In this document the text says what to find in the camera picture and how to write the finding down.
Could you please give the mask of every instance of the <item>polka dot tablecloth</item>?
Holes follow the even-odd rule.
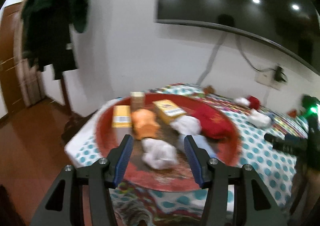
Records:
[[[247,122],[250,110],[236,106],[230,99],[210,95],[205,97],[202,89],[191,84],[174,84],[152,92],[179,94],[201,99],[224,112],[237,126],[242,140],[242,153],[238,166],[251,164],[268,187],[279,206],[290,198],[292,178],[295,174],[296,158],[272,150],[270,143],[263,139],[265,133],[284,138],[286,133],[307,137],[298,123],[283,114],[275,113],[272,127],[257,129]],[[101,157],[94,139],[94,128],[82,146],[73,152],[71,160],[77,166],[91,165]],[[199,221],[207,195],[207,190],[191,192],[158,192],[142,188],[128,181],[122,182],[115,190],[110,190],[114,209],[125,225],[137,225],[145,220],[148,226],[166,223],[190,223]],[[232,219],[234,206],[234,188],[228,187],[228,218]]]

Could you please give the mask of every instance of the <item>black tv screen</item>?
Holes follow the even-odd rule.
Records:
[[[311,0],[158,0],[156,22],[241,34],[320,72],[319,17]]]

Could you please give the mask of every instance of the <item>green light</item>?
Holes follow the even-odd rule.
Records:
[[[310,111],[313,113],[318,113],[317,108],[315,108],[315,107],[310,108]]]

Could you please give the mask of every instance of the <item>screw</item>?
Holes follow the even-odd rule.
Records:
[[[72,170],[72,165],[66,165],[64,167],[64,171],[71,171]]]
[[[211,165],[216,165],[216,164],[218,164],[218,160],[216,159],[216,158],[211,158],[211,159],[209,159],[209,163],[211,164]]]
[[[99,163],[100,163],[101,165],[104,165],[104,164],[107,163],[107,162],[108,162],[108,159],[106,159],[105,157],[102,157],[102,158],[99,159]]]
[[[249,164],[245,164],[243,167],[247,171],[251,171],[253,169],[252,165],[249,165]]]

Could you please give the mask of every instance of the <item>wall socket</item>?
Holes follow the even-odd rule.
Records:
[[[275,75],[274,70],[270,70],[270,71],[266,71],[266,72],[257,72],[255,81],[260,84],[272,87],[276,90],[280,90],[283,83],[279,83],[279,82],[274,81],[273,80],[274,75]]]

